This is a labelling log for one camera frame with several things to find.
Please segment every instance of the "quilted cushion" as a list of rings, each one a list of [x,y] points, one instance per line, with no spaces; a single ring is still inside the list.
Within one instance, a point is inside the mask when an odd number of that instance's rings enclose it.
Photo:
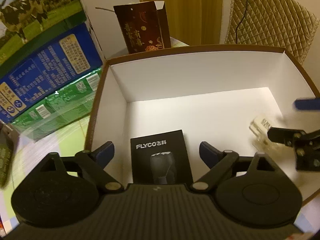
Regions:
[[[236,43],[236,26],[246,0],[232,0],[226,44]],[[238,44],[284,47],[303,63],[319,19],[295,0],[248,0],[248,11],[238,28]]]

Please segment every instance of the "green tissue package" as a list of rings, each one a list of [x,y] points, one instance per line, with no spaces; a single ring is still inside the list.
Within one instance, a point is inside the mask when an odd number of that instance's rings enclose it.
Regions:
[[[39,140],[89,114],[101,68],[89,72],[42,99],[18,116],[12,125],[27,137]]]

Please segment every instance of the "electric shaver image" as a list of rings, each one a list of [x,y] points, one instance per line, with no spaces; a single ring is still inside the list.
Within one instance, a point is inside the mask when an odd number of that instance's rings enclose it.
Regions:
[[[161,152],[150,156],[150,166],[155,184],[174,184],[177,176],[172,152]]]

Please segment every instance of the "black cable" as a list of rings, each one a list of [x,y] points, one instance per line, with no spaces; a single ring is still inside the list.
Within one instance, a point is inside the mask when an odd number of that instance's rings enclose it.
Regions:
[[[239,28],[239,25],[242,23],[242,21],[244,20],[245,18],[245,15],[247,14],[247,10],[248,10],[248,0],[245,0],[245,10],[244,10],[244,14],[243,14],[243,17],[241,19],[241,21],[239,22],[239,24],[237,25],[236,27],[236,44],[238,44],[238,35],[237,35],[237,31],[238,31],[238,28]]]

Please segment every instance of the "cow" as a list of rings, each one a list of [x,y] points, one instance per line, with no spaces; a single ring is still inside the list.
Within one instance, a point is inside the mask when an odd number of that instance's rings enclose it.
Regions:
[[[0,20],[11,32],[16,32],[26,44],[28,40],[23,32],[25,21],[31,16],[40,23],[40,30],[43,31],[42,18],[47,19],[47,11],[41,0],[14,0],[4,7],[6,0],[0,4]]]

